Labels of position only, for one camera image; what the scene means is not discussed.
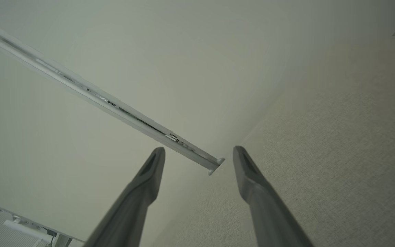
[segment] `textured wallpaper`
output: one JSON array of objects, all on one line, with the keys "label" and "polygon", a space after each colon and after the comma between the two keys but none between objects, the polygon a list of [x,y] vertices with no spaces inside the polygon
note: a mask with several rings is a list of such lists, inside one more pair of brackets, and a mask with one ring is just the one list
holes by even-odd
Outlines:
[{"label": "textured wallpaper", "polygon": [[[243,146],[315,246],[394,247],[395,38],[337,45],[284,83]],[[230,158],[154,246],[256,245]]]}]

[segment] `white curtain rail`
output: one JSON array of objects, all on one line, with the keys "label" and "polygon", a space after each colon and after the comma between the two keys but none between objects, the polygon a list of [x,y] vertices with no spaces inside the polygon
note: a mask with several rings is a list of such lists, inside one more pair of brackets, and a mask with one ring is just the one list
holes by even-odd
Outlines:
[{"label": "white curtain rail", "polygon": [[64,66],[45,58],[37,50],[23,44],[20,40],[10,36],[1,29],[0,50],[6,55],[21,61],[26,67],[39,72],[53,81],[64,84],[66,89],[70,89],[72,93],[97,106],[102,111],[209,169],[210,174],[225,160],[224,158],[217,159],[209,155],[204,150],[187,142],[169,129],[149,119],[116,97],[107,94]]}]

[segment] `ceiling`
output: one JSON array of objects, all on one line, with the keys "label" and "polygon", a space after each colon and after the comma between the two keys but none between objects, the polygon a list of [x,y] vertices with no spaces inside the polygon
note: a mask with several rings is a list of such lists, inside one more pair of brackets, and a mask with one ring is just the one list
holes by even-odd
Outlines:
[{"label": "ceiling", "polygon": [[[223,157],[276,100],[283,78],[312,56],[331,44],[392,35],[395,1],[0,0],[0,28]],[[157,146],[0,54],[0,171],[15,158],[19,176],[14,190],[4,184],[11,174],[0,172],[2,207],[22,210],[34,194],[27,217],[85,240]],[[20,183],[27,169],[53,175]],[[38,186],[44,179],[53,186]],[[141,246],[208,179],[198,164],[168,151]]]}]

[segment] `white ceiling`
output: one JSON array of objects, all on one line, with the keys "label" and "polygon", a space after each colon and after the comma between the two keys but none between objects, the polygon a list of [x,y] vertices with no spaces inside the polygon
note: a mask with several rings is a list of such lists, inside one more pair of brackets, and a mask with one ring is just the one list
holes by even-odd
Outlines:
[{"label": "white ceiling", "polygon": [[[0,0],[0,28],[221,157],[230,155],[232,146],[251,131],[276,99],[281,78],[308,65],[311,56],[331,44],[392,35],[395,1]],[[0,147],[9,143],[7,139],[18,141],[32,132],[21,130],[28,120],[42,118],[44,122],[37,120],[33,128],[40,139],[31,136],[23,147],[6,151],[12,155],[0,159],[0,169],[16,153],[28,155],[32,150],[39,154],[29,159],[32,166],[28,167],[36,165],[36,172],[66,169],[64,178],[54,171],[54,176],[60,177],[55,186],[66,192],[54,193],[54,199],[48,200],[47,187],[40,187],[34,193],[39,197],[35,200],[43,200],[36,207],[42,208],[31,212],[32,207],[25,214],[86,239],[158,144],[59,87],[48,86],[33,72],[21,71],[0,55],[0,103],[13,104],[6,114],[22,116],[15,127],[11,122],[10,128],[0,124],[0,135],[6,128]],[[28,101],[10,98],[13,91],[16,97],[36,95],[40,103],[31,106]],[[6,117],[0,114],[0,122]],[[52,119],[61,121],[50,124]],[[62,139],[65,148],[53,150],[62,145]],[[47,144],[41,148],[36,147],[37,142]],[[55,167],[38,165],[44,157],[48,161],[43,162]],[[26,169],[21,166],[25,159],[18,157],[19,168],[14,169]],[[129,162],[128,167],[120,167],[123,162]],[[84,171],[86,163],[91,171]],[[112,174],[108,172],[111,167],[115,169]],[[9,176],[0,175],[0,183]],[[149,209],[142,246],[152,243],[182,202],[207,179],[198,164],[168,153],[166,182]],[[83,192],[90,186],[82,182],[86,180],[95,181],[95,186],[89,187],[95,193]],[[19,185],[19,189],[31,186],[33,182]],[[0,204],[21,210],[22,203],[13,205],[3,199],[15,193],[8,187],[0,186]],[[66,206],[58,207],[58,199]],[[97,200],[103,203],[86,206]],[[81,207],[86,209],[77,212]],[[56,212],[43,216],[40,211],[45,209]],[[77,227],[65,228],[68,222]]]}]

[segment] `beige wall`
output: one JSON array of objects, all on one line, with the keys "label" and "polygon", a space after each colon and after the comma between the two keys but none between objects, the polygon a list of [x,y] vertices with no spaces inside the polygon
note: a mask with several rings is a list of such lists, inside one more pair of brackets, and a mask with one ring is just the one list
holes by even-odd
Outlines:
[{"label": "beige wall", "polygon": [[[86,240],[159,146],[0,53],[0,207]],[[147,234],[181,207],[169,196],[208,178],[201,166],[166,152],[161,200],[149,208]]]},{"label": "beige wall", "polygon": [[[314,246],[395,246],[395,38],[337,45],[243,142]],[[227,160],[157,247],[256,246]]]}]

